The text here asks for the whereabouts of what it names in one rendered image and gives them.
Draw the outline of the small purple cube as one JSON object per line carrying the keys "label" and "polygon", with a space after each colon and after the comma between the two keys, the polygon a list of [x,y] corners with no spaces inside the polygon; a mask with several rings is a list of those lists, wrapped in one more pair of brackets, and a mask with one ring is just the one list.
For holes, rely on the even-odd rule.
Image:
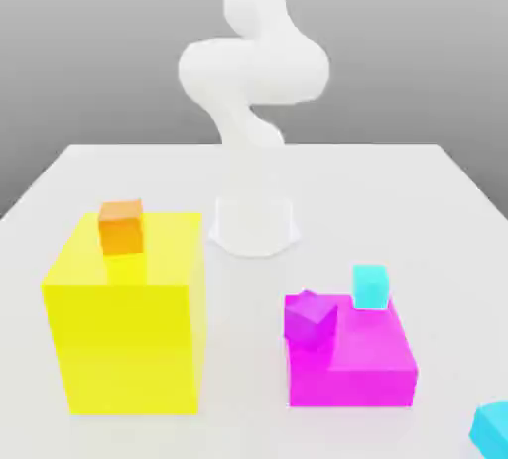
{"label": "small purple cube", "polygon": [[309,290],[285,296],[284,337],[291,344],[316,349],[336,330],[337,301]]}

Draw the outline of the small orange cube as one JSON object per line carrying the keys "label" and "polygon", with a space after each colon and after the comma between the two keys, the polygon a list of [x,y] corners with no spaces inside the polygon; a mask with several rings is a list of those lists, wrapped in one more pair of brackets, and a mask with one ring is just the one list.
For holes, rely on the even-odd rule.
{"label": "small orange cube", "polygon": [[103,202],[98,215],[98,229],[105,256],[141,253],[144,250],[142,201]]}

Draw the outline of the small cyan cube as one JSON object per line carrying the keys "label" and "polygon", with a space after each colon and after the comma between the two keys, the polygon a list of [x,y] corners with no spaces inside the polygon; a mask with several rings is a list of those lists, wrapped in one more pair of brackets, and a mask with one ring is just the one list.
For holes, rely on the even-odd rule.
{"label": "small cyan cube", "polygon": [[479,406],[469,437],[485,459],[508,459],[508,401]]}
{"label": "small cyan cube", "polygon": [[352,299],[356,309],[385,310],[388,307],[389,277],[385,266],[354,265],[352,282]]}

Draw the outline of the large yellow box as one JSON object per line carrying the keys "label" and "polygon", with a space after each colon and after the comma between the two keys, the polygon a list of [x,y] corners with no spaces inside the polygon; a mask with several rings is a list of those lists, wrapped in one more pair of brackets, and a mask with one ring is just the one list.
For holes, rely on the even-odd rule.
{"label": "large yellow box", "polygon": [[144,250],[104,256],[84,214],[42,281],[73,414],[195,414],[206,332],[202,217],[147,213]]}

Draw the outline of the large magenta box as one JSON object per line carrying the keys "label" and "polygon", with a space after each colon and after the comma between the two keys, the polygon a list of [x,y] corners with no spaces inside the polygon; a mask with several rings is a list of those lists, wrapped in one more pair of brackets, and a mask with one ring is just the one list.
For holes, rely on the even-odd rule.
{"label": "large magenta box", "polygon": [[334,334],[314,350],[286,342],[292,407],[409,407],[419,370],[392,301],[356,309],[347,294],[324,294],[337,310]]}

